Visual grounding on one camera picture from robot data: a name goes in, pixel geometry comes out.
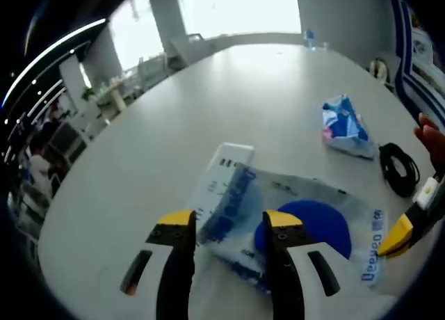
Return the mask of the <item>person's right hand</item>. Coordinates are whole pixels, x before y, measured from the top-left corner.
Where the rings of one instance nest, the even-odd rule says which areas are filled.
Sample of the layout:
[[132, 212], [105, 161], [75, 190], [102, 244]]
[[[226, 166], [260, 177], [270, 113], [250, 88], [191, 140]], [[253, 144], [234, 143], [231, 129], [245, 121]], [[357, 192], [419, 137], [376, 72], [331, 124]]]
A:
[[414, 135], [427, 149], [430, 161], [435, 169], [435, 177], [444, 177], [444, 134], [439, 127], [425, 114], [418, 116], [419, 126], [414, 128]]

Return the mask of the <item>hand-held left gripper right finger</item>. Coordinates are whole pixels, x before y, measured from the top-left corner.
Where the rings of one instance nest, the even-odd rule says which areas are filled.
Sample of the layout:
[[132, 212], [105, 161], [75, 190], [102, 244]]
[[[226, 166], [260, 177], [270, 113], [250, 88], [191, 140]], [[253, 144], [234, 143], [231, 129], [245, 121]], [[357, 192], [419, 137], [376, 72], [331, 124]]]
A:
[[381, 319], [394, 304], [333, 247], [312, 241], [300, 219], [266, 210], [263, 222], [274, 319]]

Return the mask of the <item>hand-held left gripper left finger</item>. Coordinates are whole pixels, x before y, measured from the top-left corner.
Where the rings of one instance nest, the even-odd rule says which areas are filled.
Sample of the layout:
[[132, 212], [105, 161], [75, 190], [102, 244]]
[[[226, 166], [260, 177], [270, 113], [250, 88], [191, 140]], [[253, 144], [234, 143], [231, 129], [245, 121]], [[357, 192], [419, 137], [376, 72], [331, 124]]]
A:
[[160, 218], [125, 273], [120, 291], [134, 296], [141, 286], [147, 319], [187, 319], [196, 247], [196, 213]]

